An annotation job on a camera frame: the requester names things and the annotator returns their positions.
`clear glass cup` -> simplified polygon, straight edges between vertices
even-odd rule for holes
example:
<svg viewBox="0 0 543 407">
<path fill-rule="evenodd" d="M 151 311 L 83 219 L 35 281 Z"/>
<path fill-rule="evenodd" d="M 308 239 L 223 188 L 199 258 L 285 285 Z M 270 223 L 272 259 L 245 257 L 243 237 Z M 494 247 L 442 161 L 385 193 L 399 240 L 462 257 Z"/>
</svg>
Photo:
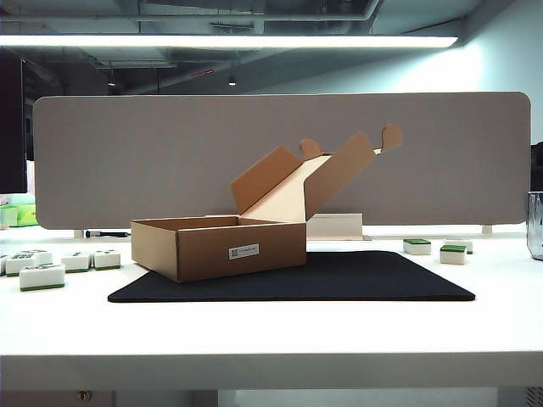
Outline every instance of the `clear glass cup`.
<svg viewBox="0 0 543 407">
<path fill-rule="evenodd" d="M 528 249 L 536 260 L 543 260 L 543 192 L 528 192 Z"/>
</svg>

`desk privacy panel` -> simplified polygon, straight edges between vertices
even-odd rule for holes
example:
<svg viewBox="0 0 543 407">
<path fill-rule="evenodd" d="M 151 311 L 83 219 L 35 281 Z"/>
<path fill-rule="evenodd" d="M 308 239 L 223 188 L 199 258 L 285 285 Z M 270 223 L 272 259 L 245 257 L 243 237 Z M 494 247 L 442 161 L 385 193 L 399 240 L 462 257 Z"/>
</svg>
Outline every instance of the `desk privacy panel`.
<svg viewBox="0 0 543 407">
<path fill-rule="evenodd" d="M 284 144 L 334 151 L 357 131 L 377 146 L 394 122 L 404 146 L 375 160 L 321 212 L 368 225 L 525 220 L 530 103 L 517 92 L 54 97 L 34 108 L 36 202 L 50 229 L 236 213 L 230 182 Z"/>
</svg>

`open cardboard box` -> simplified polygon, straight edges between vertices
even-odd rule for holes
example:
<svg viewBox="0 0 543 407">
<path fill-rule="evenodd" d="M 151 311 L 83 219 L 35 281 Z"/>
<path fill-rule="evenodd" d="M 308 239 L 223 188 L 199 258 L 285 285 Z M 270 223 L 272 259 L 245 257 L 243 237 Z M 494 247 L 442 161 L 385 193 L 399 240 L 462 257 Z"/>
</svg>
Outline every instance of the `open cardboard box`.
<svg viewBox="0 0 543 407">
<path fill-rule="evenodd" d="M 403 142 L 394 124 L 382 137 L 373 148 L 359 132 L 337 153 L 304 139 L 303 160 L 278 147 L 232 182 L 240 215 L 132 220 L 132 258 L 174 282 L 304 265 L 305 223 L 378 154 Z"/>
</svg>

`black mouse pad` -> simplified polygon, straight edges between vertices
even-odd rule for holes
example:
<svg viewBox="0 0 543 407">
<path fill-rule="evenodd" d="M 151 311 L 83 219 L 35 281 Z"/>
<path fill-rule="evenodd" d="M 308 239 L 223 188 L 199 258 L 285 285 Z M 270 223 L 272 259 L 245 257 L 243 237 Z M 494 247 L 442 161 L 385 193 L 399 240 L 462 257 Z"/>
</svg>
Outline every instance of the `black mouse pad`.
<svg viewBox="0 0 543 407">
<path fill-rule="evenodd" d="M 473 299 L 464 288 L 383 251 L 308 253 L 307 265 L 184 284 L 151 271 L 108 296 L 114 303 Z"/>
</svg>

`white label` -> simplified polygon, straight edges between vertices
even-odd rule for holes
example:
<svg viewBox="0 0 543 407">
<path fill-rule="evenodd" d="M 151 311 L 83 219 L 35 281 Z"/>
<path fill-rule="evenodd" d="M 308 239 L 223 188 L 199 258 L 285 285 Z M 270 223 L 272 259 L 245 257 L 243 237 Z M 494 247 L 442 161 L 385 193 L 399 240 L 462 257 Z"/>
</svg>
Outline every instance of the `white label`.
<svg viewBox="0 0 543 407">
<path fill-rule="evenodd" d="M 241 259 L 242 257 L 255 256 L 259 253 L 258 244 L 248 244 L 239 248 L 229 248 L 228 257 L 230 260 Z"/>
</svg>

